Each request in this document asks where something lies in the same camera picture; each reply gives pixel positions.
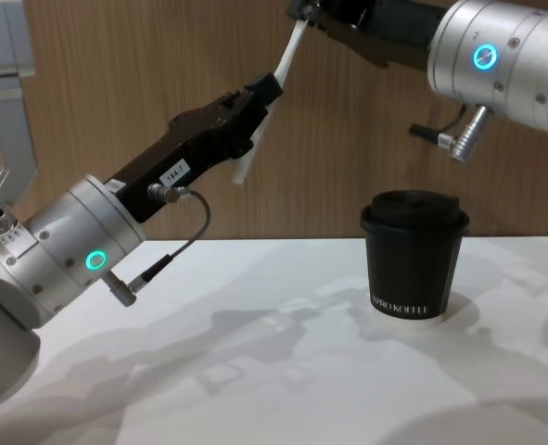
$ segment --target wooden panel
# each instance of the wooden panel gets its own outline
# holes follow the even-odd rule
[[[25,83],[40,174],[26,217],[86,172],[106,179],[177,113],[272,70],[291,33],[287,0],[27,1],[37,76]],[[456,194],[477,235],[548,235],[548,135],[498,120],[466,166],[411,139],[457,105],[426,75],[379,70],[310,30],[244,187],[219,166],[196,188],[213,206],[212,238],[359,236],[379,192]],[[191,235],[193,202],[163,211],[152,238]]]

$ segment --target robotic arm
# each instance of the robotic arm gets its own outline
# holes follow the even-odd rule
[[[20,77],[32,75],[22,4],[0,1],[0,401],[30,377],[48,323],[102,279],[125,306],[174,255],[126,285],[111,269],[145,239],[140,223],[214,165],[240,159],[282,89],[267,74],[204,108],[187,111],[167,133],[104,184],[86,176],[21,224],[11,214],[36,174]]]
[[[455,159],[471,157],[491,113],[548,132],[548,11],[491,0],[449,10],[409,0],[294,0],[288,13],[378,67],[425,70],[437,94],[477,106],[458,136],[447,133],[453,125],[410,129]]]

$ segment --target white tabletop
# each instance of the white tabletop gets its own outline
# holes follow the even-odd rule
[[[362,240],[206,241],[167,271],[40,331],[0,445],[548,445],[548,238],[465,240],[425,332],[372,314]]]

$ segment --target black cup lid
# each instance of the black cup lid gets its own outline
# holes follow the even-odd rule
[[[451,229],[462,220],[458,197],[416,190],[377,195],[367,210],[370,222],[408,230]]]

